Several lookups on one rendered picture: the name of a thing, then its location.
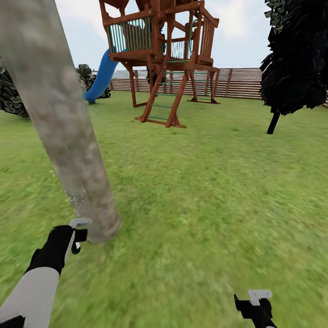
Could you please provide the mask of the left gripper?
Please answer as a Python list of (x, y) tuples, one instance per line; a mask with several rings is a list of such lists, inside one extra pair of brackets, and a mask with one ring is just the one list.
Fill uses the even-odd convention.
[(75, 231), (75, 239), (73, 240), (73, 243), (76, 242), (84, 242), (87, 239), (87, 229), (85, 228), (79, 228), (79, 229), (74, 229)]

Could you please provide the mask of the pesticide atomizer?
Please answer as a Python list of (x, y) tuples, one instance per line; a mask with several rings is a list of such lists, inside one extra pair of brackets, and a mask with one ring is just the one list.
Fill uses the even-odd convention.
[(71, 251), (73, 254), (78, 254), (81, 250), (81, 242), (76, 242), (72, 244)]

